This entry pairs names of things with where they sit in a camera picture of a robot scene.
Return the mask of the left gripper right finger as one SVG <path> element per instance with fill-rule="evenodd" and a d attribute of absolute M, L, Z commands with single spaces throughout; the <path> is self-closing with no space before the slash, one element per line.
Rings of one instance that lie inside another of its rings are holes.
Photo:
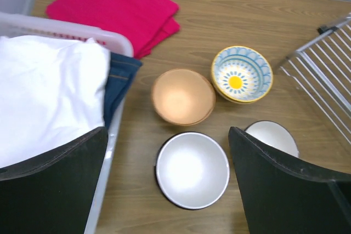
<path fill-rule="evenodd" d="M 350 174 L 296 158 L 238 127 L 228 140 L 250 233 L 350 233 Z"/>

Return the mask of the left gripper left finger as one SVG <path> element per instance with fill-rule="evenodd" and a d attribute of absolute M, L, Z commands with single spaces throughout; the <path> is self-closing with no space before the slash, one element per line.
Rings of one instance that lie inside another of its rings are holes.
<path fill-rule="evenodd" d="M 1 233 L 84 233 L 107 142 L 99 127 L 1 168 Z"/>

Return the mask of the teal white bowl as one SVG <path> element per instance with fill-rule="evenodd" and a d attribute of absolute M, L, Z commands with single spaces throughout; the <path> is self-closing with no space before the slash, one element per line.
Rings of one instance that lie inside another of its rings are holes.
<path fill-rule="evenodd" d="M 245 129 L 245 132 L 271 147 L 299 157 L 299 150 L 293 136 L 276 122 L 266 120 L 254 122 Z"/>

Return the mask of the white floral bowl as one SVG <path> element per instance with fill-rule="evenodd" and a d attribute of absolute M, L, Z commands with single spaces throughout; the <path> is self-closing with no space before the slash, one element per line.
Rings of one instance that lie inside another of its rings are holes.
<path fill-rule="evenodd" d="M 252 101 L 252 102 L 240 102 L 240 101 L 237 101 L 237 100 L 233 100 L 233 99 L 230 99 L 229 97 L 227 97 L 226 95 L 224 95 L 216 86 L 214 80 L 211 80 L 211 84 L 213 85 L 214 87 L 214 90 L 219 94 L 219 96 L 221 96 L 223 99 L 227 100 L 227 101 L 230 101 L 230 102 L 233 102 L 233 103 L 236 103 L 236 104 L 241 104 L 241 105 L 249 105 L 249 104 L 252 104 L 254 102 L 257 102 L 257 101 Z"/>

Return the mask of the cream striped bowl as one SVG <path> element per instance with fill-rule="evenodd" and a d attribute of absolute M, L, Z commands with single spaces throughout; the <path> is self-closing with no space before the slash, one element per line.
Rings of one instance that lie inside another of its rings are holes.
<path fill-rule="evenodd" d="M 270 92 L 274 75 L 270 63 L 262 54 L 237 45 L 224 48 L 214 57 L 211 80 L 230 99 L 252 102 Z"/>

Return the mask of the plain beige bowl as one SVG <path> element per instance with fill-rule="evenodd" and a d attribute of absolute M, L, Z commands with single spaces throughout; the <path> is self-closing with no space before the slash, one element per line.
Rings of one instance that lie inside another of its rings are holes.
<path fill-rule="evenodd" d="M 212 113 L 216 93 L 203 75 L 188 69 L 173 69 L 156 78 L 151 100 L 156 113 L 166 122 L 190 126 Z"/>

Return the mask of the beige bowl with drawing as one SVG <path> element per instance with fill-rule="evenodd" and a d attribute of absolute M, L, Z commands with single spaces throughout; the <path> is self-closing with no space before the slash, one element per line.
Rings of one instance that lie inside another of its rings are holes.
<path fill-rule="evenodd" d="M 201 123 L 212 113 L 216 103 L 214 93 L 196 95 L 181 90 L 153 93 L 151 98 L 157 114 L 179 126 Z"/>

